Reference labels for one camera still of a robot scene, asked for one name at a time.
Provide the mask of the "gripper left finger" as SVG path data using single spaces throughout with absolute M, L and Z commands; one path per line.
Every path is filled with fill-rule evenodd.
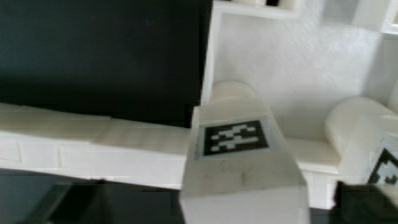
M 105 181 L 59 183 L 23 224 L 181 224 L 178 191 Z

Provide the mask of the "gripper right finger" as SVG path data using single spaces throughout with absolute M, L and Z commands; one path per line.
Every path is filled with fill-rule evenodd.
M 398 206 L 375 185 L 338 182 L 330 224 L 398 224 Z

